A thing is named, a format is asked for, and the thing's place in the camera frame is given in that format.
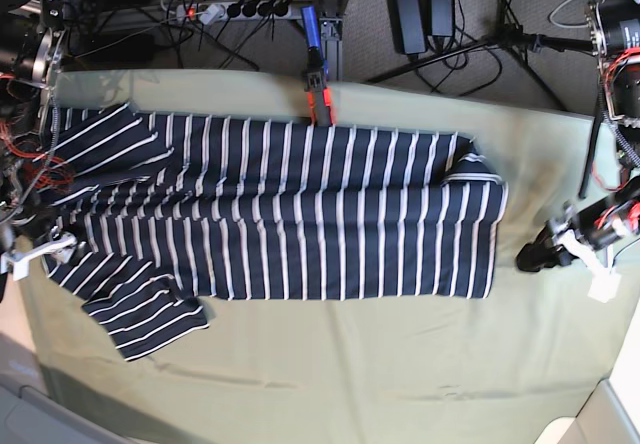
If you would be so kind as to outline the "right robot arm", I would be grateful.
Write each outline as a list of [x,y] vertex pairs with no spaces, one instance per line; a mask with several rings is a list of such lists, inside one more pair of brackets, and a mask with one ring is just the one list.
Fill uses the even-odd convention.
[[57,230],[41,192],[74,180],[57,156],[62,128],[55,84],[64,56],[64,0],[1,0],[1,278],[20,280],[31,261],[65,262],[76,238]]

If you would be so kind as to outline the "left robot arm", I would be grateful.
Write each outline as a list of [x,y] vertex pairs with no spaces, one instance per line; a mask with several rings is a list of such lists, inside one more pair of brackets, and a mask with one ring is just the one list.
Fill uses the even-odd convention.
[[598,252],[610,252],[619,240],[639,233],[639,0],[587,0],[585,25],[587,41],[526,35],[517,43],[529,50],[590,52],[596,59],[599,90],[578,196],[585,198],[589,183],[599,178],[595,152],[603,126],[615,138],[620,182],[587,208],[567,204],[560,217],[547,221],[516,257],[523,272],[564,267],[576,259],[592,272],[609,272],[615,259],[602,264]]

